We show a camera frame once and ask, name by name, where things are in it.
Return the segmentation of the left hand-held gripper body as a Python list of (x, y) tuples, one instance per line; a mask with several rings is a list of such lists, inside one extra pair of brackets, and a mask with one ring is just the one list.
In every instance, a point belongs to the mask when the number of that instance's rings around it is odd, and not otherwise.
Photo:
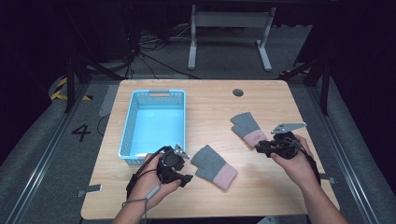
[(168, 178), (173, 174), (178, 174), (184, 167), (185, 159), (190, 156), (181, 148), (180, 145), (174, 147), (163, 147), (163, 155), (157, 165), (157, 176), (163, 184), (169, 184)]

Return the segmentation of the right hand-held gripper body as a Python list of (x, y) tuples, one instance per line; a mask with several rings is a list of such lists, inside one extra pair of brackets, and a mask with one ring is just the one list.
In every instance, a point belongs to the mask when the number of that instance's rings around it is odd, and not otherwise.
[(272, 153), (277, 154), (283, 159), (294, 158), (299, 151), (305, 152), (304, 147), (297, 140), (293, 131), (306, 127), (305, 122), (300, 123), (279, 123), (272, 131), (273, 139), (270, 141), (270, 149), (267, 156)]

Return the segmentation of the gray glove with pink cuff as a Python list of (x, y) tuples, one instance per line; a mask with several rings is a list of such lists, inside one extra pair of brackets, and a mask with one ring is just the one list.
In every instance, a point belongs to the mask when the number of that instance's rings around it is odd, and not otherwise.
[(238, 114), (231, 118), (232, 131), (241, 137), (250, 147), (255, 147), (260, 141), (266, 141), (267, 136), (253, 118), (250, 112)]
[(196, 152), (191, 163), (197, 167), (196, 175), (223, 190), (227, 190), (238, 175), (237, 170), (209, 145)]

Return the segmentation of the light blue plastic basket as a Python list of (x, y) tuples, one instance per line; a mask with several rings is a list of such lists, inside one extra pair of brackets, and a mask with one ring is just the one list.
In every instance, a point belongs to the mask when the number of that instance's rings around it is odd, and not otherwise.
[(186, 92), (137, 90), (131, 100), (120, 140), (119, 157), (140, 164), (148, 153), (179, 145), (186, 149)]

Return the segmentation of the person's right hand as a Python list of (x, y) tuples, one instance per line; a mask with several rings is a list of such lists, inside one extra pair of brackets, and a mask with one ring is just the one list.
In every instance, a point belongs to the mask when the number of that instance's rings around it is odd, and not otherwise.
[(320, 188), (320, 184), (311, 168), (308, 158), (305, 155), (313, 156), (307, 141), (300, 135), (295, 135), (297, 141), (301, 144), (304, 152), (299, 151), (297, 155), (286, 160), (279, 155), (272, 153), (271, 158), (276, 164), (281, 166), (289, 178), (302, 190), (313, 191)]

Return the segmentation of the person's left hand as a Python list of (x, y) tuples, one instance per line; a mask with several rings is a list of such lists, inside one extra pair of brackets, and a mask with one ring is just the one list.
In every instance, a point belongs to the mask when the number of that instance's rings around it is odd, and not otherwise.
[(128, 201), (147, 199), (155, 203), (156, 206), (167, 195), (178, 189), (179, 180), (163, 184), (157, 176), (156, 168), (161, 156), (162, 154), (156, 155), (143, 169), (143, 174), (137, 179)]

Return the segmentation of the black metal stand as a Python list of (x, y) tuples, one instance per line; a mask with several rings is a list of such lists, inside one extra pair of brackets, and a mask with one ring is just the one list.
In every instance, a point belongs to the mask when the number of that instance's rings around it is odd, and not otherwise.
[(72, 110), (76, 100), (77, 94), (75, 91), (75, 78), (81, 84), (89, 84), (92, 80), (91, 73), (87, 66), (94, 68), (99, 71), (101, 74), (106, 75), (114, 80), (124, 80), (124, 77), (117, 75), (115, 72), (105, 68), (98, 62), (94, 62), (86, 57), (83, 57), (78, 54), (71, 54), (66, 67), (66, 87), (67, 87), (67, 105), (65, 112), (68, 113)]
[(327, 60), (315, 59), (311, 62), (303, 63), (290, 71), (282, 71), (276, 80), (287, 81), (292, 77), (302, 74), (304, 71), (307, 71), (307, 75), (304, 78), (304, 85), (306, 87), (314, 87), (319, 81), (321, 81), (319, 107), (322, 113), (325, 116), (328, 116), (328, 95), (331, 73)]

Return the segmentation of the metal table bracket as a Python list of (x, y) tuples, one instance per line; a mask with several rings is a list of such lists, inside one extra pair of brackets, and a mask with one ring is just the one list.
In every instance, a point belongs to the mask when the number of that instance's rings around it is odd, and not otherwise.
[(321, 180), (328, 180), (330, 184), (336, 184), (337, 181), (334, 177), (328, 176), (327, 174), (320, 174), (319, 175)]
[(91, 185), (88, 186), (85, 189), (80, 189), (77, 191), (77, 198), (82, 198), (84, 197), (86, 194), (90, 194), (90, 193), (95, 193), (95, 192), (100, 192), (102, 190), (102, 185), (101, 184), (96, 184), (96, 185)]

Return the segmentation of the aluminium floor rail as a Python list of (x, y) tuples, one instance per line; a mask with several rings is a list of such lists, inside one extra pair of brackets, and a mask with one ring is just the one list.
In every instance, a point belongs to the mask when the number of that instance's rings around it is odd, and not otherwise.
[(62, 112), (62, 117), (56, 130), (52, 134), (51, 139), (48, 145), (46, 146), (45, 151), (43, 152), (42, 156), (40, 157), (40, 160), (35, 166), (35, 169), (29, 175), (29, 179), (26, 185), (24, 186), (24, 189), (21, 192), (20, 197), (13, 206), (13, 209), (9, 213), (4, 224), (21, 223), (21, 219), (26, 213), (30, 202), (33, 200), (35, 193), (38, 190), (46, 172), (50, 167), (53, 157), (55, 156), (59, 148), (61, 138), (64, 136), (65, 130), (69, 125), (71, 118), (75, 114), (79, 102), (82, 100), (83, 95), (86, 93), (88, 88), (89, 88), (88, 84), (81, 84), (75, 91), (77, 101), (69, 108), (67, 113)]
[(371, 206), (366, 193), (363, 190), (362, 184), (359, 181), (347, 157), (347, 154), (344, 151), (344, 148), (335, 132), (335, 129), (331, 124), (331, 120), (323, 113), (321, 109), (318, 94), (316, 93), (314, 88), (307, 88), (306, 91), (311, 101), (313, 102), (314, 108), (319, 115), (319, 118), (322, 125), (324, 126), (327, 135), (329, 135), (330, 141), (332, 142), (333, 154), (340, 165), (340, 169), (343, 173), (344, 178), (346, 179), (346, 183), (354, 198), (354, 201), (360, 210), (364, 223), (379, 224), (375, 211)]

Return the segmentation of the white metal table frame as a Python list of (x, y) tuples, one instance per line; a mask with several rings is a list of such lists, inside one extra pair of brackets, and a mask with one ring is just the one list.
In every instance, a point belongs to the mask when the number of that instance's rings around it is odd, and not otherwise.
[(226, 12), (226, 11), (203, 11), (196, 5), (191, 7), (191, 44), (188, 68), (194, 70), (196, 67), (198, 27), (241, 27), (262, 28), (262, 38), (256, 41), (256, 47), (260, 53), (262, 65), (265, 71), (271, 71), (272, 65), (266, 52), (266, 42), (270, 33), (276, 8), (270, 7), (265, 12)]

